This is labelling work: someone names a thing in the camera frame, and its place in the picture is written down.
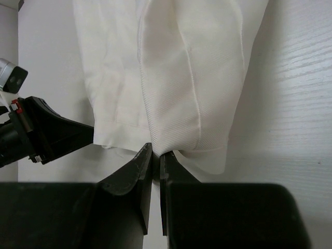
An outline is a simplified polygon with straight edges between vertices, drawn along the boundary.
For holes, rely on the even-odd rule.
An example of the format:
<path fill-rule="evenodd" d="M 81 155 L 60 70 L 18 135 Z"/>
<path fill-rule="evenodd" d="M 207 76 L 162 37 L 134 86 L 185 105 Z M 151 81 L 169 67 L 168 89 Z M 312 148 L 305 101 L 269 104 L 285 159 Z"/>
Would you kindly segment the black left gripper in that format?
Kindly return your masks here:
<path fill-rule="evenodd" d="M 92 126 L 64 118 L 34 96 L 1 106 L 1 167 L 29 157 L 46 164 L 93 142 Z"/>

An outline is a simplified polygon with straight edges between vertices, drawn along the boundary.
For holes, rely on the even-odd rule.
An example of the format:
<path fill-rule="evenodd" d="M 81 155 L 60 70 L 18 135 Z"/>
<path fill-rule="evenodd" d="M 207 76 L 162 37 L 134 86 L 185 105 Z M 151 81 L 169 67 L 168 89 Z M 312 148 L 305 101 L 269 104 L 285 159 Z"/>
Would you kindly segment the white pleated skirt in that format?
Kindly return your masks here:
<path fill-rule="evenodd" d="M 93 142 L 221 174 L 267 1 L 73 1 Z"/>

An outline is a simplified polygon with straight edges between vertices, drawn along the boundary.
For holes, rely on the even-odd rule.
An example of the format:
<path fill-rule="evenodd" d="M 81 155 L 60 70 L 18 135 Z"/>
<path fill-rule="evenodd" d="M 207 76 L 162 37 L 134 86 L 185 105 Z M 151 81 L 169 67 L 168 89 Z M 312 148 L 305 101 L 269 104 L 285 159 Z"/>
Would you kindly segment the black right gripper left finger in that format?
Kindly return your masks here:
<path fill-rule="evenodd" d="M 98 183 L 2 183 L 1 248 L 142 248 L 152 146 Z"/>

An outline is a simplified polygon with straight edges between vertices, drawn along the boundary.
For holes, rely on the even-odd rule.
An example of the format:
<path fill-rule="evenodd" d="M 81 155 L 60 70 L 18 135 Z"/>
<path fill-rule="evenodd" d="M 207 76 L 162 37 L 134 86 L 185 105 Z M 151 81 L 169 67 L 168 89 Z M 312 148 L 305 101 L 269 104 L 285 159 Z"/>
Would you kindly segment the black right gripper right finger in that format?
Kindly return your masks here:
<path fill-rule="evenodd" d="M 278 184 L 202 183 L 173 153 L 160 158 L 169 248 L 310 248 L 291 193 Z"/>

